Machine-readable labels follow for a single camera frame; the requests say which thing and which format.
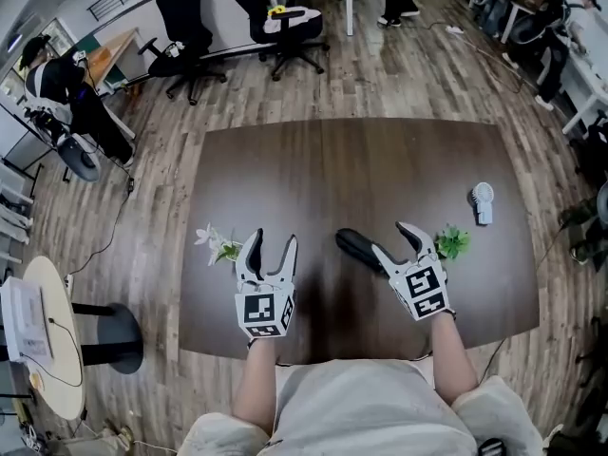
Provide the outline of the white cloth bundle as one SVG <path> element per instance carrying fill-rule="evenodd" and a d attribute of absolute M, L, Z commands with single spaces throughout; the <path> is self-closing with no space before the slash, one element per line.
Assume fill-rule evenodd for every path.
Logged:
<path fill-rule="evenodd" d="M 279 34 L 280 32 L 286 32 L 287 29 L 304 29 L 306 26 L 313 29 L 322 27 L 321 12 L 317 9 L 296 6 L 286 8 L 286 10 L 285 13 L 275 15 L 273 18 L 267 16 L 263 25 L 265 34 Z"/>

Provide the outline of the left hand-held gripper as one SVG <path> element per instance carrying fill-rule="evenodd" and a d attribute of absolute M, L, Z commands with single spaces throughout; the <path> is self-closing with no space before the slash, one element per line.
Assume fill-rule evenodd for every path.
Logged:
<path fill-rule="evenodd" d="M 284 337 L 295 311 L 293 276 L 297 238 L 290 236 L 278 269 L 265 276 L 267 283 L 258 283 L 263 280 L 260 273 L 262 242 L 263 229 L 257 228 L 242 245 L 236 260 L 237 320 L 249 339 Z"/>

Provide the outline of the white box device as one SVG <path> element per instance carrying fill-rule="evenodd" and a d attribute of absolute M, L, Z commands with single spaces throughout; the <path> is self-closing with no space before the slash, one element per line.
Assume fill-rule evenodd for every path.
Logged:
<path fill-rule="evenodd" d="M 40 286 L 9 276 L 0 287 L 0 301 L 9 360 L 49 363 L 52 353 Z"/>

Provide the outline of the white desk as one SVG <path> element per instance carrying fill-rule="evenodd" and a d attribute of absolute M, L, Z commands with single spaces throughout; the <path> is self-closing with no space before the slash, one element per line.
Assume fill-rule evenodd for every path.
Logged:
<path fill-rule="evenodd" d="M 572 49 L 561 82 L 562 90 L 575 108 L 574 116 L 562 129 L 563 135 L 571 132 L 579 123 L 592 122 L 594 111 L 608 109 L 608 78 L 598 76 L 587 56 Z"/>

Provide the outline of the white flower potted plant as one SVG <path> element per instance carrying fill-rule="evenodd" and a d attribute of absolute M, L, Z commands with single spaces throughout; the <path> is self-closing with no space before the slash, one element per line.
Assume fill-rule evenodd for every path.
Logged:
<path fill-rule="evenodd" d="M 242 244 L 220 234 L 210 223 L 196 230 L 195 245 L 206 245 L 210 250 L 208 265 L 213 266 L 222 259 L 236 262 Z"/>

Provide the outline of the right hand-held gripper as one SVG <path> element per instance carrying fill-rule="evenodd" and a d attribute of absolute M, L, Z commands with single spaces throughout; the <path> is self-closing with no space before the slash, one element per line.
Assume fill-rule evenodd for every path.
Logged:
<path fill-rule="evenodd" d="M 440 312 L 452 313 L 447 296 L 447 273 L 437 257 L 433 239 L 417 226 L 395 223 L 416 253 L 418 261 L 396 260 L 382 245 L 371 250 L 389 276 L 389 285 L 415 321 Z"/>

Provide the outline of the person's beige shirt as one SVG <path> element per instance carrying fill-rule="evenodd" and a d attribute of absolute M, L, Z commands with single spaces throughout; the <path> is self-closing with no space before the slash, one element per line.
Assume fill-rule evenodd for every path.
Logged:
<path fill-rule="evenodd" d="M 202 415 L 178 456 L 542 456 L 522 399 L 498 376 L 448 405 L 410 363 L 333 360 L 291 367 L 272 435 L 222 413 Z"/>

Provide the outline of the green potted plant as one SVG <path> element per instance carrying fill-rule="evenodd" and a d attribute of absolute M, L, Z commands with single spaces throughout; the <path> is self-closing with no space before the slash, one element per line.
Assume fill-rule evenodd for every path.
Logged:
<path fill-rule="evenodd" d="M 435 239 L 437 254 L 444 259 L 455 260 L 460 254 L 467 252 L 470 245 L 470 233 L 458 226 L 447 224 Z"/>

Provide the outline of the person's right forearm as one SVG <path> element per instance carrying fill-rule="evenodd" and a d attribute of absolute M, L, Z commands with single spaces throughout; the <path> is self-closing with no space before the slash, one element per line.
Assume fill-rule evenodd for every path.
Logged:
<path fill-rule="evenodd" d="M 451 313 L 440 312 L 432 317 L 431 347 L 435 389 L 448 405 L 478 387 L 476 371 Z"/>

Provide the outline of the small wooden desk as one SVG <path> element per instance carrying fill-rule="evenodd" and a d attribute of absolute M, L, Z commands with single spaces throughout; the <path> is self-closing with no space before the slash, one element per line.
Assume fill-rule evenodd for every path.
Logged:
<path fill-rule="evenodd" d="M 127 48 L 140 37 L 137 28 L 132 28 L 110 39 L 86 55 L 91 83 L 100 94 L 113 93 L 114 88 L 106 81 L 110 70 L 117 65 Z"/>

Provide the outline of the black office chair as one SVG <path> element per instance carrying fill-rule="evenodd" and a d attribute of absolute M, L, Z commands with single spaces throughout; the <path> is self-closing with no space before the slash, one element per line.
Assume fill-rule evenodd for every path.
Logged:
<path fill-rule="evenodd" d="M 263 49 L 258 52 L 258 58 L 264 62 L 271 54 L 276 56 L 275 68 L 271 71 L 271 78 L 277 82 L 281 78 L 281 71 L 293 59 L 299 59 L 315 69 L 318 74 L 324 72 L 324 68 L 311 59 L 306 51 L 310 48 L 321 48 L 324 51 L 330 49 L 330 46 L 324 42 L 316 42 L 323 30 L 322 27 L 313 29 L 306 26 L 305 28 L 291 28 L 286 32 L 279 34 L 265 34 L 263 25 L 268 16 L 268 9 L 272 8 L 269 0 L 235 0 L 237 4 L 247 13 L 249 17 L 249 29 L 251 39 L 263 46 Z"/>
<path fill-rule="evenodd" d="M 146 42 L 138 51 L 140 55 L 147 51 L 155 59 L 148 67 L 151 77 L 167 78 L 176 76 L 178 80 L 165 90 L 168 99 L 174 98 L 174 90 L 183 84 L 188 85 L 188 103 L 194 106 L 198 100 L 194 97 L 195 86 L 199 78 L 212 77 L 224 83 L 225 74 L 210 70 L 203 62 L 209 54 L 213 42 L 212 32 L 201 20 L 201 0 L 156 0 L 156 5 L 164 22 L 169 44 L 165 49 L 156 47 L 155 39 Z M 180 56 L 172 58 L 165 54 L 166 48 L 174 42 L 182 42 L 184 49 Z"/>

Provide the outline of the round beige pedestal table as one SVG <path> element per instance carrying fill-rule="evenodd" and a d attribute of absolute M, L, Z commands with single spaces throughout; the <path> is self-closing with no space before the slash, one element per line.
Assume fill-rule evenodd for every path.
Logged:
<path fill-rule="evenodd" d="M 38 372 L 38 391 L 47 406 L 65 420 L 80 418 L 86 406 L 86 368 L 108 365 L 123 374 L 136 372 L 143 362 L 143 335 L 133 313 L 121 303 L 105 306 L 74 302 L 64 279 L 45 256 L 32 260 L 23 279 L 40 286 L 52 360 L 25 361 Z M 76 325 L 78 315 L 97 318 L 97 342 L 84 344 Z"/>

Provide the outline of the person's left forearm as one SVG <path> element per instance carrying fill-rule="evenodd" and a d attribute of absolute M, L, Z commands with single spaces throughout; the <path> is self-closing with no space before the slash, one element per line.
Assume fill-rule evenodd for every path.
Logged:
<path fill-rule="evenodd" d="M 248 352 L 232 415 L 273 433 L 276 417 L 276 340 L 258 339 Z"/>

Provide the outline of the black pouch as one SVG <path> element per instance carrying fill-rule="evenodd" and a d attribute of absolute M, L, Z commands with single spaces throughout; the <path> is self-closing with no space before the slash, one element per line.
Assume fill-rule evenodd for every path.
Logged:
<path fill-rule="evenodd" d="M 348 256 L 358 260 L 379 275 L 385 275 L 386 271 L 373 252 L 372 242 L 351 228 L 341 228 L 335 233 L 335 242 Z"/>

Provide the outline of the small white handheld fan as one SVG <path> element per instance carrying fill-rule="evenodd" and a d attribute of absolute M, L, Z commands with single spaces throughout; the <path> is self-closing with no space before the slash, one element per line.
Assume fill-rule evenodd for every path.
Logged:
<path fill-rule="evenodd" d="M 494 190 L 485 181 L 477 183 L 470 191 L 469 198 L 476 215 L 476 224 L 487 226 L 493 222 L 492 203 L 494 200 Z"/>

